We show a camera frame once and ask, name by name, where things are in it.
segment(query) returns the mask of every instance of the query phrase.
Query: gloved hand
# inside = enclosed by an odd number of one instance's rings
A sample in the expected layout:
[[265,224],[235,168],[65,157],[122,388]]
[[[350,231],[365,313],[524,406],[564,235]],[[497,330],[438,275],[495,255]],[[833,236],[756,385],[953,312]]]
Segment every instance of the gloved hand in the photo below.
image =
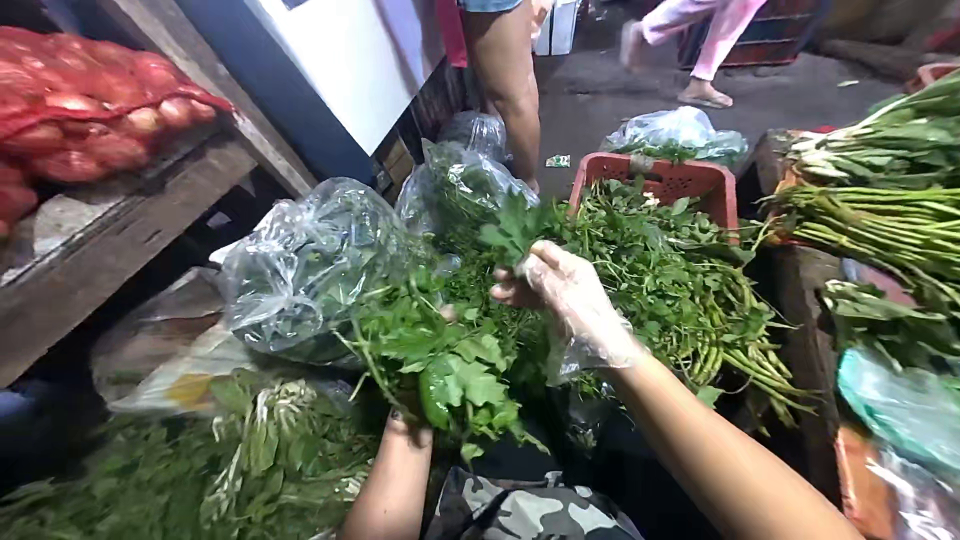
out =
[[491,289],[495,300],[516,307],[548,307],[564,327],[566,337],[583,345],[610,367],[623,367],[642,347],[616,312],[593,265],[541,240],[517,265],[522,280],[508,270],[494,273],[500,282]]

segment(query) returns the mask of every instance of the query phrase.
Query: person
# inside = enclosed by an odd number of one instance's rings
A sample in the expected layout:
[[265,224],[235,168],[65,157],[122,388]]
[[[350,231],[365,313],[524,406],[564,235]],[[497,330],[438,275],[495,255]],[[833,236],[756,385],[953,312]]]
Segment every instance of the person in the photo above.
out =
[[[816,489],[753,438],[703,405],[620,318],[592,264],[539,241],[519,265],[497,270],[495,300],[546,307],[606,361],[604,375],[660,461],[726,537],[755,540],[861,538]],[[342,540],[415,540],[420,534],[432,433],[392,415]],[[448,489],[451,481],[454,489]],[[603,496],[584,486],[504,482],[451,470],[424,538],[447,536],[639,538]]]
[[641,71],[646,47],[660,45],[712,12],[713,20],[690,73],[690,83],[677,99],[690,105],[730,107],[733,99],[713,87],[713,77],[765,3],[766,0],[665,0],[642,20],[623,26],[620,61],[632,71]]
[[507,127],[514,176],[539,193],[540,96],[530,48],[535,19],[531,0],[459,0],[459,4],[470,64]]

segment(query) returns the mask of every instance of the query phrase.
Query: hand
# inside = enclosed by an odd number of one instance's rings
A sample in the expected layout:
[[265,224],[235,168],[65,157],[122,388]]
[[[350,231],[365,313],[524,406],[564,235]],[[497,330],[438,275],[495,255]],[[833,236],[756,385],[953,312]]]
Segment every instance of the hand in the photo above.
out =
[[433,430],[429,424],[414,424],[403,417],[403,413],[391,409],[387,425],[383,429],[384,438],[405,440],[414,448],[428,448],[433,444]]
[[547,240],[538,241],[517,266],[523,280],[499,269],[491,289],[495,300],[516,307],[546,305],[570,338],[611,366],[636,356],[637,343],[607,297],[593,265]]

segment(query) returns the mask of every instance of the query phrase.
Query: concrete floor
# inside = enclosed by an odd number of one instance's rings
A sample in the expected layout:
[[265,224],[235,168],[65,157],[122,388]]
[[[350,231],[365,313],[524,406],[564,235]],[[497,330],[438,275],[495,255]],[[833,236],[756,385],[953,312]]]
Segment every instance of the concrete floor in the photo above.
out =
[[[640,75],[619,64],[622,24],[642,13],[634,3],[606,5],[606,17],[585,15],[577,22],[573,52],[537,57],[540,84],[540,181],[547,197],[565,199],[580,159],[596,152],[604,136],[626,118],[679,107],[676,95],[687,82],[677,67],[677,45],[649,51],[649,68]],[[837,84],[858,80],[853,86]],[[841,61],[801,54],[786,66],[721,70],[715,86],[729,94],[733,107],[707,109],[713,127],[738,130],[751,145],[768,129],[811,129],[844,126],[865,116],[867,108],[900,86],[878,81],[863,68]],[[556,154],[570,155],[570,168],[546,168]]]

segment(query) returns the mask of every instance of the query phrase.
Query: red mesh bag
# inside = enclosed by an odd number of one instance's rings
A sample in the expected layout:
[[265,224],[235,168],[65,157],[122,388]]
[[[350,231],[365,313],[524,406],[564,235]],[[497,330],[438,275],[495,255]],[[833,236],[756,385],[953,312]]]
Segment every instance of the red mesh bag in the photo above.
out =
[[155,53],[0,26],[0,238],[36,205],[30,177],[87,183],[137,169],[217,109],[233,106]]

